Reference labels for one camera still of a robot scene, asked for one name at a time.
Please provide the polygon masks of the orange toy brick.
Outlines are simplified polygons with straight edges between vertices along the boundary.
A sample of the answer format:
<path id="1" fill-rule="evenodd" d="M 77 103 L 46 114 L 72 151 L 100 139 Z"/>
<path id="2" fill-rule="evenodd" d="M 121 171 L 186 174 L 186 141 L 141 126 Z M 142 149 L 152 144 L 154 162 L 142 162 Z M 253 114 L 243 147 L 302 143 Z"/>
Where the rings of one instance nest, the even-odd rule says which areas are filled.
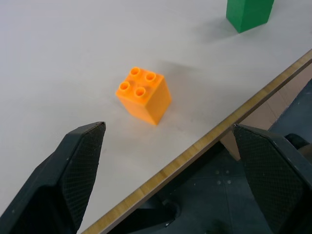
<path id="1" fill-rule="evenodd" d="M 172 101 L 164 75 L 139 67 L 130 70 L 116 96 L 132 116 L 153 125 L 160 122 Z"/>

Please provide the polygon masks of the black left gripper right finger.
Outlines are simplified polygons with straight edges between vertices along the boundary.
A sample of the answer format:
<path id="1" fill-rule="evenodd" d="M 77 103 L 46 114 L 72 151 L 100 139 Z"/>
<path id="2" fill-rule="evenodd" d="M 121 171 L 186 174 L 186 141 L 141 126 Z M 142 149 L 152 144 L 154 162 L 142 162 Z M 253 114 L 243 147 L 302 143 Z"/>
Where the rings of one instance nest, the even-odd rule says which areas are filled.
<path id="1" fill-rule="evenodd" d="M 285 137 L 236 124 L 253 196 L 274 234 L 312 234 L 312 163 Z"/>

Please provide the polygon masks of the green building block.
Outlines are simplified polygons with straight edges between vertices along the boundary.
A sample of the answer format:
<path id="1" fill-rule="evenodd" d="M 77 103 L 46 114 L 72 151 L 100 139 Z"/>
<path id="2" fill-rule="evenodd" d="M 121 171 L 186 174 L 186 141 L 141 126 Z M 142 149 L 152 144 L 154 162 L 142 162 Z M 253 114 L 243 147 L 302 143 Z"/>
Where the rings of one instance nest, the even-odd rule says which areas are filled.
<path id="1" fill-rule="evenodd" d="M 242 33 L 268 22 L 274 0 L 227 0 L 226 18 Z"/>

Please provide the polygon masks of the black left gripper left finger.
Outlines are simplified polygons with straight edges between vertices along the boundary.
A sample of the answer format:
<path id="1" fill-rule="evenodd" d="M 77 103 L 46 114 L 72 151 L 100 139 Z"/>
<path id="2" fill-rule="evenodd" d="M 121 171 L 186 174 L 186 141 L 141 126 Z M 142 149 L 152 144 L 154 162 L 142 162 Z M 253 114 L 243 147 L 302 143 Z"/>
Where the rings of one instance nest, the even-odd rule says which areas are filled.
<path id="1" fill-rule="evenodd" d="M 77 234 L 97 176 L 105 130 L 101 121 L 67 133 L 0 216 L 0 234 Z"/>

